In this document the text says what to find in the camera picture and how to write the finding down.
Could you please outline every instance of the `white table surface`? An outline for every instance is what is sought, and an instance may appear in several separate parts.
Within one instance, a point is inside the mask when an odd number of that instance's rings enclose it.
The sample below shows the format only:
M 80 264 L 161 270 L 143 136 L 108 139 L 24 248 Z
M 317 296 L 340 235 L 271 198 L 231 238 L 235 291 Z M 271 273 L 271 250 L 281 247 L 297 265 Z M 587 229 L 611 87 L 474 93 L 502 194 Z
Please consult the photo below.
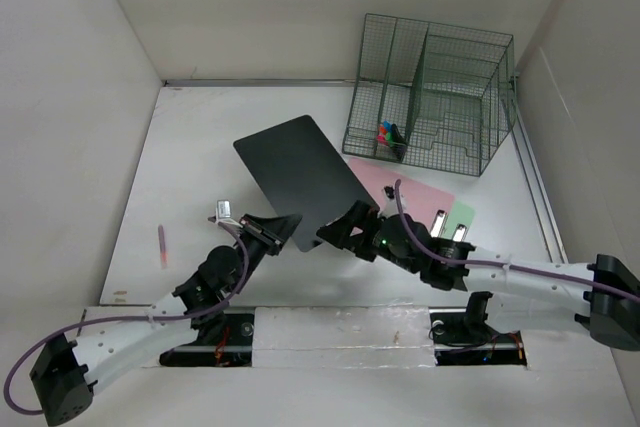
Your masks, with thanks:
M 122 310 L 136 308 L 89 308 L 87 318 Z M 286 315 L 288 329 L 275 342 L 276 332 L 268 328 L 275 324 L 265 320 L 262 333 L 257 324 L 257 343 L 274 348 L 280 345 L 275 351 L 283 353 L 282 345 L 291 345 L 285 340 L 296 334 L 296 325 L 306 326 L 306 333 L 315 329 L 316 335 L 335 331 L 335 322 L 318 321 L 325 313 L 310 312 L 316 318 L 312 322 L 304 312 Z M 48 309 L 5 319 L 0 323 L 0 375 L 4 378 L 10 364 L 31 343 L 54 328 L 77 321 L 81 314 L 79 308 Z M 264 309 L 259 318 L 273 319 L 273 314 L 273 309 Z M 370 335 L 369 324 L 359 325 L 361 329 L 353 336 Z M 91 328 L 83 331 L 86 334 L 91 334 Z M 339 368 L 139 368 L 97 396 L 91 407 L 68 425 L 635 426 L 608 349 L 584 344 L 570 333 L 544 334 L 533 340 L 525 337 L 525 346 L 531 360 L 529 370 L 515 366 L 357 368 L 355 363 L 355 368 L 344 368 L 344 364 Z M 540 362 L 541 355 L 551 358 L 545 354 L 549 351 L 569 355 Z M 315 357 L 326 353 L 326 349 L 316 351 Z M 33 360 L 19 372 L 12 389 L 16 401 L 26 408 L 37 407 L 27 375 Z M 23 417 L 0 403 L 0 425 L 46 424 L 42 417 Z
M 163 88 L 101 304 L 150 304 L 184 282 L 213 247 L 229 243 L 228 234 L 206 220 L 218 199 L 229 199 L 236 216 L 274 215 L 233 141 L 310 114 L 340 150 L 352 92 L 351 87 L 324 86 Z M 548 260 L 511 137 L 480 178 L 380 165 L 451 192 L 475 208 L 468 241 L 522 259 Z M 166 270 L 161 269 L 158 224 L 166 233 Z M 290 242 L 278 257 L 262 261 L 234 305 L 441 306 L 464 305 L 466 298 L 432 289 L 384 260 L 363 262 L 328 245 L 303 254 Z

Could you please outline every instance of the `black bracket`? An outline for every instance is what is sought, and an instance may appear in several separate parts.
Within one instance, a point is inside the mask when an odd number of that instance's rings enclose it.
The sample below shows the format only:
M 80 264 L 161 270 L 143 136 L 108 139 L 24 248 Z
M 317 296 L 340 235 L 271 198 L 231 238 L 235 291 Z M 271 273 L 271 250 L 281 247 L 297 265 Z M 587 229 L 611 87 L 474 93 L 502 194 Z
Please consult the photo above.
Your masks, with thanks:
M 640 295 L 640 281 L 615 257 L 599 254 L 591 264 L 593 280 L 634 295 Z M 576 321 L 589 329 L 591 338 L 614 349 L 640 351 L 640 304 L 607 292 L 585 292 L 591 303 L 589 318 Z
M 46 343 L 30 377 L 47 425 L 62 425 L 87 410 L 93 401 L 93 386 L 87 385 L 86 365 L 78 365 L 75 342 L 64 334 Z

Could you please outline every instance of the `cable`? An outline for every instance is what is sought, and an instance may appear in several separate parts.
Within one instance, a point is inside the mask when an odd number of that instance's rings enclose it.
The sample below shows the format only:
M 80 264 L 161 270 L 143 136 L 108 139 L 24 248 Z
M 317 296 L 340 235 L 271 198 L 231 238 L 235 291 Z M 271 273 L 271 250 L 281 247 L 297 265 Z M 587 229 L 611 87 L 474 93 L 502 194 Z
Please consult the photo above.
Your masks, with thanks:
M 224 300 L 221 300 L 220 302 L 218 302 L 216 305 L 212 307 L 208 307 L 206 309 L 202 309 L 201 311 L 192 312 L 190 314 L 185 314 L 185 315 L 166 315 L 166 316 L 157 316 L 157 317 L 154 316 L 153 317 L 154 320 L 161 320 L 164 322 L 176 322 L 179 320 L 188 320 L 188 319 L 193 319 L 195 317 L 214 314 L 216 312 L 224 310 L 229 305 L 229 301 L 233 297 L 235 297 L 235 295 L 239 292 L 242 285 L 244 285 L 245 279 L 247 277 L 247 273 L 249 272 L 249 252 L 247 251 L 247 246 L 240 239 L 240 235 L 228 224 L 222 223 L 218 225 L 224 230 L 226 230 L 234 238 L 236 243 L 240 246 L 240 250 L 242 250 L 243 262 L 242 262 L 242 273 L 240 274 L 240 280 L 236 282 L 236 285 L 233 287 L 231 292 L 229 292 L 229 295 L 227 295 L 224 298 Z M 76 322 L 75 324 L 70 324 L 70 325 L 67 325 L 66 327 L 62 327 L 61 329 L 56 330 L 55 332 L 47 335 L 45 338 L 36 342 L 32 347 L 30 347 L 22 355 L 22 357 L 18 359 L 15 365 L 11 367 L 11 370 L 9 370 L 9 373 L 7 374 L 7 378 L 4 381 L 4 387 L 3 387 L 4 401 L 7 403 L 7 405 L 11 409 L 18 412 L 19 414 L 22 414 L 22 415 L 43 414 L 42 410 L 29 410 L 29 409 L 20 407 L 11 398 L 11 382 L 13 381 L 13 378 L 15 377 L 16 372 L 22 366 L 22 364 L 24 364 L 24 362 L 40 347 L 45 345 L 51 339 L 61 334 L 64 334 L 65 332 L 76 330 L 76 329 L 79 329 L 80 327 L 88 327 L 90 325 L 105 324 L 108 322 L 123 322 L 123 321 L 149 322 L 149 317 L 147 317 L 146 315 L 118 315 L 114 317 L 105 317 L 102 319 L 83 320 L 82 322 Z
M 499 268 L 499 269 L 502 269 L 504 267 L 505 264 L 503 264 L 502 262 L 496 262 L 496 261 L 493 261 L 493 260 L 458 260 L 458 259 L 449 259 L 447 257 L 442 257 L 441 255 L 438 255 L 435 252 L 432 252 L 431 250 L 427 249 L 422 244 L 422 242 L 420 242 L 418 237 L 416 237 L 416 234 L 413 233 L 413 231 L 411 230 L 411 227 L 409 226 L 409 222 L 407 221 L 407 218 L 405 216 L 404 210 L 402 209 L 402 202 L 400 201 L 400 184 L 401 184 L 401 180 L 398 179 L 398 180 L 396 180 L 396 183 L 395 183 L 395 186 L 394 186 L 395 197 L 396 197 L 396 205 L 398 206 L 398 213 L 400 214 L 400 221 L 402 222 L 402 226 L 404 227 L 404 230 L 407 232 L 407 235 L 409 236 L 409 239 L 411 239 L 411 242 L 413 242 L 413 244 L 418 248 L 418 250 L 420 252 L 428 255 L 429 257 L 431 257 L 434 260 L 437 260 L 438 262 L 445 262 L 445 263 L 451 264 L 451 265 L 464 265 L 464 266 L 469 266 L 469 267 L 474 267 L 474 266 L 478 266 L 478 267 L 496 267 L 496 268 Z M 640 297 L 639 296 L 631 294 L 629 292 L 626 292 L 626 291 L 624 291 L 622 289 L 617 289 L 615 287 L 611 287 L 610 285 L 603 284 L 602 282 L 595 282 L 593 280 L 581 279 L 580 277 L 575 277 L 573 275 L 556 274 L 554 272 L 545 272 L 543 270 L 532 269 L 531 267 L 524 267 L 524 266 L 515 265 L 515 264 L 511 264 L 509 266 L 509 268 L 511 270 L 514 270 L 516 272 L 522 272 L 524 274 L 537 275 L 538 277 L 547 277 L 549 279 L 557 279 L 557 280 L 563 280 L 565 282 L 574 282 L 576 284 L 586 285 L 586 286 L 591 287 L 592 289 L 597 289 L 597 290 L 600 290 L 602 292 L 607 292 L 609 294 L 617 295 L 617 296 L 622 297 L 624 299 L 627 299 L 627 300 L 630 300 L 632 302 L 636 302 L 636 303 L 640 304 Z

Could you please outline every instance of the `black slot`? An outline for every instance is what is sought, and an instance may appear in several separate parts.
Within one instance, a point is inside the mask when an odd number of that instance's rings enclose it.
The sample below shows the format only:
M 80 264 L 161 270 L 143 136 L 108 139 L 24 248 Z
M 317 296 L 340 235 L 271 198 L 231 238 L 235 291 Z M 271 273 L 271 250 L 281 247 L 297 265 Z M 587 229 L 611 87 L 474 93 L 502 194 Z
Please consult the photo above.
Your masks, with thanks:
M 225 312 L 220 332 L 211 341 L 199 338 L 191 344 L 165 352 L 160 355 L 160 365 L 164 367 L 251 367 L 253 330 L 253 312 Z M 225 338 L 224 345 L 221 348 L 218 347 Z

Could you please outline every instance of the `white floor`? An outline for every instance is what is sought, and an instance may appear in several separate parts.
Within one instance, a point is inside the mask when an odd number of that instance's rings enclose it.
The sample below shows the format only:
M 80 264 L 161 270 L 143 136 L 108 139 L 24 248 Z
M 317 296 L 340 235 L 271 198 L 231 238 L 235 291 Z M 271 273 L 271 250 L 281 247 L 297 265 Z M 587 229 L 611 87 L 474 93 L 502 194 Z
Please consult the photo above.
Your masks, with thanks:
M 206 220 L 218 199 L 231 200 L 236 215 L 273 215 L 233 141 L 310 114 L 340 150 L 352 92 L 351 87 L 163 88 L 101 303 L 150 304 L 190 276 L 214 246 L 228 243 L 227 234 Z M 468 241 L 522 259 L 549 260 L 511 137 L 479 178 L 380 165 L 451 192 L 476 209 Z M 166 270 L 159 224 L 166 233 Z M 327 245 L 302 254 L 290 243 L 280 256 L 261 263 L 234 305 L 441 306 L 464 305 L 466 298 L 431 289 L 384 260 L 358 261 Z

